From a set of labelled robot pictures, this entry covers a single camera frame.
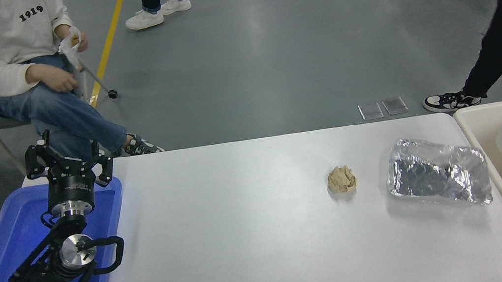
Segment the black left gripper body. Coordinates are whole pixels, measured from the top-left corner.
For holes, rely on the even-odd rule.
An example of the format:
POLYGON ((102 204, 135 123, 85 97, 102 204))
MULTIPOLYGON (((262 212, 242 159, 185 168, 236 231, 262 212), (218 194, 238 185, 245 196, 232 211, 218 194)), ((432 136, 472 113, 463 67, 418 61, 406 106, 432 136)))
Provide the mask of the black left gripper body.
POLYGON ((95 198, 95 175, 85 162, 69 161, 57 163, 47 171, 48 206, 69 201, 86 201, 95 198))

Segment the seated person's right hand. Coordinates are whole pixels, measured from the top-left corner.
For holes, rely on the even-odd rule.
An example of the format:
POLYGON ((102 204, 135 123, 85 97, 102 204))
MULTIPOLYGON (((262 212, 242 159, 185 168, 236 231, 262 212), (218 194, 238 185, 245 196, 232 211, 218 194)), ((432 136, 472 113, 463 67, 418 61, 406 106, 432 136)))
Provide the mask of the seated person's right hand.
POLYGON ((39 79, 53 91, 59 93, 70 92, 79 87, 73 73, 54 66, 39 64, 39 79))

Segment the seated person's left hand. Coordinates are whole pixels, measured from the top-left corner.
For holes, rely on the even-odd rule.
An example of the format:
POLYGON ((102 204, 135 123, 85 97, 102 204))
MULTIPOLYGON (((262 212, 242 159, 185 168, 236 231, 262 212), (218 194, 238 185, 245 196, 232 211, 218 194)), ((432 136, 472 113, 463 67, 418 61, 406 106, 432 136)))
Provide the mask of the seated person's left hand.
POLYGON ((87 35, 85 34, 85 32, 81 31, 76 34, 72 34, 70 36, 69 43, 71 44, 71 49, 76 50, 79 53, 87 50, 87 48, 89 47, 87 35))

